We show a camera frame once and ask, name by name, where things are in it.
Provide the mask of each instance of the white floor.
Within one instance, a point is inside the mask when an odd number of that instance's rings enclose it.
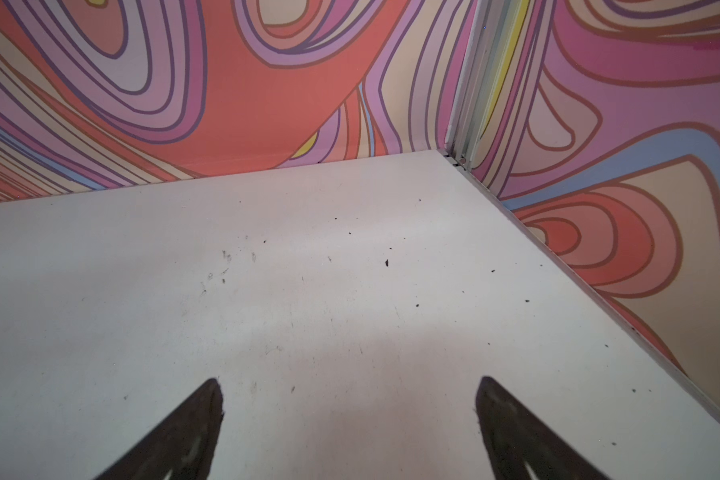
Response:
[[[720,424],[435,152],[0,204],[0,478],[92,478],[212,376],[212,478],[490,478],[483,375],[614,479],[720,479]]]

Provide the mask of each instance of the purple wavy line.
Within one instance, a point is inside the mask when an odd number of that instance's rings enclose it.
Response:
[[[334,29],[342,24],[349,13],[355,9],[358,2],[359,0],[333,0],[328,7],[328,13],[315,33],[307,39],[307,43],[320,42],[320,40],[333,33]]]
[[[488,162],[488,166],[490,167],[493,163],[498,162],[499,168],[501,164],[504,162],[504,159],[507,157],[507,152],[509,150],[509,145],[512,140],[512,135],[514,134],[514,131],[516,127],[518,126],[518,119],[522,115],[522,112],[520,111],[520,107],[522,107],[523,98],[525,97],[525,92],[528,90],[528,81],[530,80],[530,69],[531,65],[534,60],[534,55],[536,53],[536,48],[538,46],[538,37],[539,37],[539,30],[540,30],[540,22],[538,22],[535,26],[533,31],[529,30],[529,33],[533,35],[533,37],[530,39],[530,50],[528,53],[528,56],[526,58],[525,63],[523,63],[522,67],[518,69],[519,72],[529,72],[528,75],[525,76],[525,80],[523,80],[522,75],[520,76],[520,82],[522,83],[522,87],[519,85],[516,86],[514,89],[515,92],[512,96],[512,104],[508,104],[507,108],[504,110],[504,118],[502,118],[502,125],[499,127],[498,134],[495,137],[494,145],[491,147],[490,152],[493,152],[493,157]],[[536,90],[536,84],[532,87],[533,91]],[[512,115],[511,111],[514,110],[515,104],[520,104],[518,107],[518,114],[515,115],[514,120],[512,120],[512,125],[509,125],[509,117]],[[507,146],[504,148],[503,151],[501,151],[501,156],[498,158],[498,149],[500,148],[501,141],[504,139],[504,136],[507,135],[508,141]]]
[[[62,187],[62,186],[59,185],[57,182],[55,182],[55,181],[53,181],[52,179],[46,177],[45,175],[43,175],[42,173],[40,173],[40,172],[39,172],[38,170],[36,170],[35,168],[32,168],[31,166],[26,165],[24,162],[19,161],[19,160],[18,160],[15,156],[13,156],[10,152],[6,151],[5,149],[3,149],[3,148],[1,148],[1,147],[0,147],[0,152],[2,152],[2,154],[3,154],[4,156],[6,156],[6,157],[8,157],[8,158],[12,158],[14,161],[16,161],[17,164],[21,165],[22,168],[26,168],[27,170],[29,170],[30,172],[34,173],[34,174],[37,175],[38,177],[46,180],[49,184],[52,184],[52,185],[58,187],[59,189],[61,189],[61,190],[63,190],[63,191],[66,191],[66,192],[71,192],[71,191],[72,191],[72,190],[68,189],[67,187]],[[29,160],[30,160],[33,164],[38,164],[38,162],[35,161],[35,159],[33,159],[33,158],[29,158]],[[65,174],[62,173],[62,172],[56,172],[56,173],[57,173],[59,176],[68,179],[69,181],[74,181],[74,180],[72,180],[71,178],[68,178],[67,175],[65,175]]]
[[[38,122],[34,118],[27,118],[26,120],[31,121],[32,123],[35,123],[35,131],[42,135],[44,132],[42,131],[41,127],[39,126]],[[19,128],[13,121],[8,120],[4,115],[0,113],[0,128],[3,129],[3,131],[6,134],[9,134],[13,139],[17,140],[18,142],[24,144],[25,147],[29,148],[30,150],[34,150],[35,152],[55,161],[58,162],[58,164],[65,166],[66,168],[69,168],[70,170],[74,171],[77,174],[80,174],[89,180],[93,180],[97,182],[98,184],[101,184],[104,187],[107,188],[113,188],[113,187],[119,187],[121,184],[118,184],[116,182],[111,181],[108,177],[92,170],[91,168],[84,167],[83,165],[80,165],[77,162],[73,162],[71,159],[58,154],[58,152],[49,150],[48,148],[43,145],[40,140],[37,140],[35,137],[29,136],[29,134],[25,131]]]
[[[547,15],[547,34],[545,37],[542,38],[541,36],[541,29],[542,25],[544,25],[544,12],[546,11],[547,6],[549,7],[549,15]],[[539,87],[539,80],[541,79],[541,69],[544,65],[544,59],[547,57],[547,47],[549,47],[549,40],[552,36],[552,19],[554,18],[554,10],[555,10],[555,2],[550,2],[548,5],[544,5],[542,7],[542,13],[539,16],[538,25],[536,27],[536,39],[534,42],[533,51],[530,53],[530,57],[528,58],[528,69],[529,74],[525,79],[525,84],[523,85],[523,91],[520,94],[520,106],[522,107],[522,101],[524,98],[526,98],[526,89],[528,87],[528,84],[530,84],[530,89],[528,90],[528,108],[524,108],[522,112],[518,112],[518,115],[514,118],[514,123],[512,124],[512,130],[510,131],[510,142],[507,143],[507,149],[504,150],[504,152],[501,155],[501,163],[504,162],[504,160],[507,157],[507,152],[511,146],[512,136],[515,132],[516,128],[519,128],[519,133],[516,139],[518,140],[514,144],[514,152],[512,153],[512,160],[510,161],[509,167],[507,168],[507,172],[512,171],[512,167],[514,166],[515,161],[518,159],[518,153],[520,152],[520,144],[523,141],[523,136],[525,135],[525,126],[528,124],[528,116],[530,115],[530,110],[534,106],[534,98],[536,95],[536,91]],[[537,53],[537,49],[539,47],[539,42],[543,42],[544,46],[541,49],[541,53]],[[534,63],[538,63],[538,71],[536,72],[536,78],[534,78],[532,81],[530,80],[530,72],[533,71]],[[523,120],[521,122],[518,122],[520,119],[520,116],[523,116]],[[501,192],[504,191],[504,187],[507,186],[507,180],[509,179],[509,175],[505,175],[504,179],[501,182],[501,186],[498,188],[497,196],[501,195]]]
[[[97,183],[111,187],[134,184],[132,180],[123,177],[69,144],[48,125],[40,122],[2,84],[0,84],[0,127],[31,150],[56,160],[59,164],[84,177],[91,178]],[[119,178],[121,182],[115,182],[110,176]]]
[[[445,144],[445,134],[448,131],[448,122],[451,120],[451,111],[456,101],[456,89],[459,77],[461,76],[461,65],[467,54],[467,44],[469,43],[469,35],[471,33],[472,24],[474,23],[474,13],[477,10],[478,3],[470,0],[471,5],[468,13],[461,22],[456,46],[453,50],[451,58],[448,60],[448,66],[445,71],[445,79],[443,79],[443,87],[440,91],[440,101],[438,110],[435,115],[437,123],[434,127],[435,143],[437,148],[449,148]]]
[[[338,132],[341,126],[341,109],[334,111],[328,120],[320,127],[317,132],[317,139],[315,144],[309,149],[307,153],[301,157],[292,158],[287,162],[280,165],[284,167],[298,167],[301,165],[319,164],[328,157],[334,146],[336,146],[336,139],[338,139]]]
[[[146,12],[141,11],[148,59],[153,58],[154,55],[157,55],[155,59],[162,58],[163,60],[156,65],[163,67],[157,68],[155,73],[162,71],[161,76],[170,77],[171,81],[159,82],[144,94],[128,94],[125,98],[117,97],[116,92],[106,89],[96,79],[97,68],[91,70],[95,65],[89,63],[79,49],[70,51],[59,43],[60,39],[48,30],[49,26],[59,28],[58,23],[51,21],[48,12],[40,11],[37,16],[29,10],[28,5],[16,0],[13,1],[13,5],[8,6],[48,64],[66,85],[86,106],[96,111],[115,128],[144,141],[165,143],[184,138],[200,120],[198,115],[204,109],[206,52],[201,25],[202,11],[198,1],[186,4],[178,2],[178,5],[172,3],[170,12],[163,3],[160,4],[160,12],[149,9]],[[43,24],[42,18],[45,18],[48,24]],[[178,24],[182,28],[178,28],[179,31],[172,34],[169,24]],[[63,34],[59,34],[60,37],[66,38],[69,42],[69,35],[61,31]],[[164,41],[150,46],[150,32],[161,33],[162,35],[158,36],[164,38]],[[46,42],[45,48],[38,43],[41,39]],[[183,44],[184,48],[174,50],[171,47],[174,42],[178,45]],[[181,71],[184,75],[176,76]],[[173,78],[177,80],[176,89],[182,94],[174,94]]]
[[[318,62],[338,52],[346,44],[350,43],[361,30],[364,29],[368,21],[373,18],[376,10],[378,10],[379,5],[381,5],[380,2],[371,2],[365,8],[365,11],[360,14],[352,22],[352,24],[349,25],[349,27],[346,28],[344,33],[311,51],[300,52],[299,49],[303,48],[303,46],[288,50],[277,50],[271,45],[265,43],[254,29],[248,8],[243,5],[242,0],[233,1],[235,11],[238,14],[238,25],[240,26],[242,36],[246,43],[250,46],[256,56],[265,63],[278,66],[297,66]]]
[[[612,12],[617,13],[623,17],[639,18],[643,20],[648,18],[671,17],[672,15],[691,12],[692,10],[697,10],[698,8],[704,8],[717,2],[718,0],[696,0],[696,2],[693,3],[680,5],[674,8],[668,8],[666,10],[659,10],[657,12],[635,12],[634,10],[628,10],[624,7],[619,6],[617,3],[614,2],[614,0],[603,0],[603,4],[610,8]]]
[[[456,17],[456,12],[461,7],[461,4],[464,0],[458,0],[456,2],[456,5],[449,5],[451,7],[451,15],[450,17],[446,17],[448,15],[448,10],[444,9],[443,13],[445,15],[442,15],[439,17],[435,22],[433,23],[433,29],[432,33],[434,33],[434,38],[436,39],[442,39],[440,42],[435,40],[435,42],[432,43],[432,46],[430,47],[430,42],[428,41],[426,43],[426,46],[424,47],[424,50],[430,49],[437,49],[437,54],[435,55],[434,61],[430,62],[429,64],[425,64],[427,69],[425,70],[426,73],[429,73],[429,78],[424,77],[420,82],[418,82],[420,91],[426,95],[426,101],[424,103],[424,110],[422,110],[419,113],[419,116],[411,117],[411,122],[413,120],[419,120],[418,127],[416,130],[418,130],[419,135],[416,137],[416,140],[412,141],[412,145],[414,146],[414,150],[429,150],[432,148],[432,144],[430,143],[429,139],[429,105],[430,100],[432,98],[432,86],[434,85],[434,76],[437,73],[438,70],[438,64],[440,63],[440,58],[442,56],[443,48],[445,46],[445,39],[448,35],[448,32],[451,30],[451,25],[453,24],[453,20]],[[432,119],[432,121],[437,120],[437,115],[435,114],[435,118]]]
[[[13,159],[17,164],[21,165],[21,168],[26,169],[26,170],[29,170],[29,171],[32,172],[35,176],[37,176],[37,177],[39,177],[39,178],[42,178],[42,179],[45,180],[48,184],[51,184],[51,185],[57,187],[57,188],[58,188],[59,190],[61,190],[62,192],[66,192],[66,193],[68,193],[68,194],[72,193],[72,190],[70,190],[69,188],[67,188],[67,187],[62,187],[62,186],[59,185],[57,182],[55,182],[55,181],[51,180],[50,178],[46,177],[45,175],[43,175],[42,173],[40,173],[40,172],[39,172],[38,170],[36,170],[35,168],[32,168],[32,167],[29,166],[29,165],[26,165],[24,162],[20,162],[20,161],[19,161],[15,156],[13,156],[10,152],[7,152],[7,151],[3,150],[2,148],[0,148],[0,152],[1,152],[5,157],[11,158],[11,159]],[[35,162],[35,161],[32,160],[32,159],[30,159],[30,161],[31,161],[33,164],[37,164],[37,162]],[[36,188],[38,188],[39,190],[44,190],[44,187],[42,187],[42,186],[37,186],[37,185],[36,185],[36,182],[37,182],[37,181],[36,181],[34,178],[25,178],[22,174],[19,174],[19,173],[16,173],[16,172],[12,172],[12,173],[13,173],[13,174],[16,174],[16,175],[19,176],[19,177],[21,177],[25,182],[28,182],[28,183],[31,184],[33,187],[36,187]],[[55,173],[56,173],[58,176],[63,177],[63,178],[66,178],[66,179],[69,180],[69,181],[74,181],[74,180],[72,180],[71,178],[68,178],[67,175],[64,175],[64,174],[61,173],[61,172],[55,172]]]
[[[504,135],[504,130],[507,128],[509,116],[512,111],[512,105],[514,105],[514,102],[517,101],[518,90],[520,89],[520,81],[522,80],[523,72],[528,65],[528,56],[530,55],[530,49],[533,46],[532,44],[534,43],[533,39],[538,34],[538,17],[544,4],[545,0],[537,0],[536,4],[534,5],[534,10],[530,14],[530,18],[528,20],[528,31],[526,32],[525,38],[523,39],[523,49],[522,51],[520,51],[518,69],[516,72],[514,72],[514,78],[512,80],[509,100],[506,107],[504,108],[504,112],[502,112],[499,129],[496,132],[496,136],[494,137],[493,143],[490,146],[488,153],[485,155],[483,163],[479,167],[472,170],[472,175],[474,175],[480,181],[485,180],[485,176],[488,174],[490,165],[494,161],[493,157],[496,155],[496,151],[498,150],[500,139]]]
[[[422,91],[422,87],[418,87],[418,84],[421,83],[421,78],[419,77],[418,72],[422,68],[422,59],[426,55],[428,46],[430,45],[429,39],[432,36],[432,31],[434,30],[435,25],[437,25],[438,21],[440,20],[440,15],[445,8],[445,4],[450,1],[451,0],[445,0],[444,2],[441,2],[440,7],[438,8],[438,12],[434,15],[434,20],[432,21],[432,24],[429,25],[429,30],[427,30],[427,36],[424,37],[424,44],[422,46],[422,50],[418,53],[418,59],[416,60],[416,69],[413,72],[413,79],[411,80],[411,92],[408,96],[408,141],[410,142],[411,150],[426,150],[426,148],[416,148],[413,134],[413,119],[415,115],[414,110],[416,110],[417,114],[418,111],[422,109],[422,104],[424,103],[423,98],[417,98],[417,93],[418,96],[421,96],[422,94],[426,94],[426,91],[429,90],[428,86],[424,87],[425,91]],[[439,35],[436,38],[442,38],[444,40],[444,36],[445,35]]]
[[[80,28],[80,26],[75,21],[72,14],[70,14],[69,10],[67,9],[67,5],[64,4],[63,0],[59,0],[58,5],[59,8],[61,8],[64,11],[64,14],[67,15],[68,19],[70,20],[70,23],[74,26],[75,30],[77,30],[77,33],[85,39],[86,43],[90,45],[90,47],[93,50],[96,50],[100,55],[103,55],[108,58],[112,58],[113,60],[116,60],[120,58],[120,56],[125,51],[125,47],[128,45],[128,19],[125,16],[125,8],[123,6],[123,0],[116,0],[118,4],[120,4],[120,13],[122,14],[121,17],[123,19],[123,43],[120,45],[120,48],[117,49],[117,52],[115,53],[106,53],[104,50],[98,47],[95,43],[93,43],[90,38],[88,38],[88,35],[83,32],[83,30]]]
[[[124,120],[112,118],[111,123],[132,136],[151,143],[169,143],[185,138],[192,133],[200,122],[205,107],[206,91],[206,46],[202,33],[202,13],[196,2],[190,2],[185,10],[183,4],[182,16],[187,20],[184,24],[184,58],[190,64],[184,69],[184,95],[183,101],[176,105],[180,108],[179,120],[168,128],[149,128],[129,124]]]
[[[423,4],[423,0],[411,0],[363,81],[366,85],[365,101],[368,102],[368,108],[374,120],[376,120],[376,126],[381,133],[389,154],[401,153],[402,141],[400,140],[400,134],[392,125],[392,120],[384,105],[382,83],[394,53],[398,50],[400,42],[402,42],[403,37],[410,29]]]

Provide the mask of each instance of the psychedelic wall mural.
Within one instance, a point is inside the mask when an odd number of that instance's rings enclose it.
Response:
[[[444,145],[475,0],[0,0],[0,201]]]
[[[472,174],[720,406],[720,0],[521,0]]]

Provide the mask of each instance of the swirl pattern wallpaper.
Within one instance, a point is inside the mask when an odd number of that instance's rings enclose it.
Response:
[[[720,0],[510,20],[473,175],[720,406]]]
[[[475,0],[0,0],[0,201],[444,146]]]

